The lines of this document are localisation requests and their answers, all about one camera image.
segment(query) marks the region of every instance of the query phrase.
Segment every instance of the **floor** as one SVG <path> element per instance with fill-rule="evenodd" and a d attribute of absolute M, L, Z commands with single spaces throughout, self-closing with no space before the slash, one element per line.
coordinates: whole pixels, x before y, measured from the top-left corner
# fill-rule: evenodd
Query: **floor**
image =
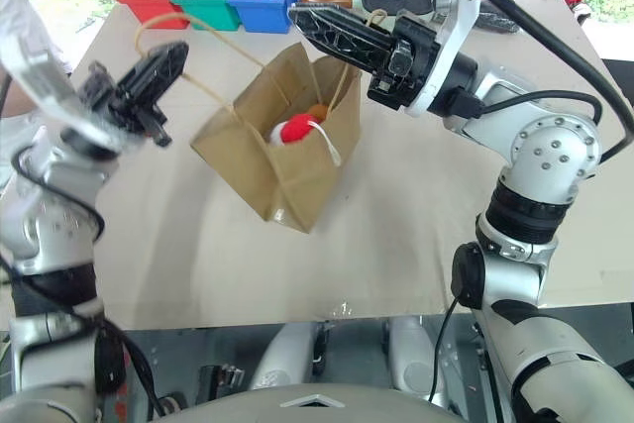
<path fill-rule="evenodd" d="M 634 358 L 632 309 L 629 304 L 550 309 L 549 313 L 572 324 L 611 365 Z M 435 339 L 443 316 L 426 316 L 424 326 Z M 473 423 L 494 423 L 487 378 L 481 371 L 478 350 L 482 341 L 472 328 L 469 314 L 452 317 L 444 340 L 441 366 L 455 411 Z M 218 329 L 137 331 L 130 335 L 141 346 L 153 367 L 158 395 L 181 392 L 192 404 L 202 366 L 235 365 L 245 371 L 242 386 L 223 388 L 221 395 L 243 391 L 279 325 Z M 390 387 L 386 358 L 381 348 L 383 320 L 340 321 L 332 326 L 326 366 L 320 382 Z M 10 391 L 9 359 L 0 366 L 0 394 Z M 110 397 L 104 404 L 104 422 L 147 421 L 147 400 L 129 372 L 128 393 Z"/>

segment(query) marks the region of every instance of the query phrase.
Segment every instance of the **table surface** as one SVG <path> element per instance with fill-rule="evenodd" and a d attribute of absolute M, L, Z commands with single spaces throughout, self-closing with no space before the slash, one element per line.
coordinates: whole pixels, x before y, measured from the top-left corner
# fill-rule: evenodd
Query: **table surface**
<path fill-rule="evenodd" d="M 607 70 L 562 0 L 518 0 L 601 72 Z M 139 23 L 117 6 L 72 77 L 100 60 L 115 78 L 138 56 Z M 288 35 L 227 33 L 267 62 L 295 42 Z M 206 32 L 149 31 L 145 47 L 188 41 L 185 70 L 234 98 L 258 68 Z M 505 65 L 535 88 L 594 92 L 533 39 L 473 30 L 464 52 Z M 369 76 L 364 74 L 362 91 Z M 107 314 L 128 329 L 184 328 L 442 312 L 450 300 L 455 248 L 474 239 L 503 161 L 455 136 L 439 118 L 406 114 L 362 93 L 362 137 L 310 234 L 264 222 L 189 146 L 218 105 L 179 80 L 159 106 L 173 137 L 121 157 L 97 208 L 107 228 L 95 248 Z M 622 134 L 606 107 L 604 145 Z M 629 208 L 631 148 L 581 188 L 560 228 L 543 306 L 634 300 Z M 0 323 L 6 326 L 3 291 Z"/>

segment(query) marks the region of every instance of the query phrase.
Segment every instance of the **paper bag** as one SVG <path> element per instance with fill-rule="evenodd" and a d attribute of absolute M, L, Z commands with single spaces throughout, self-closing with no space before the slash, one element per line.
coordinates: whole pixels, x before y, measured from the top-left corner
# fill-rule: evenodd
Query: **paper bag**
<path fill-rule="evenodd" d="M 295 143 L 267 142 L 275 125 L 306 112 L 319 93 L 330 104 L 344 73 L 332 110 L 321 123 L 341 156 L 340 166 L 314 129 Z M 234 102 L 233 111 L 216 113 L 191 146 L 262 218 L 307 233 L 359 140 L 360 78 L 358 69 L 330 56 L 311 68 L 304 47 L 295 44 L 264 67 Z"/>

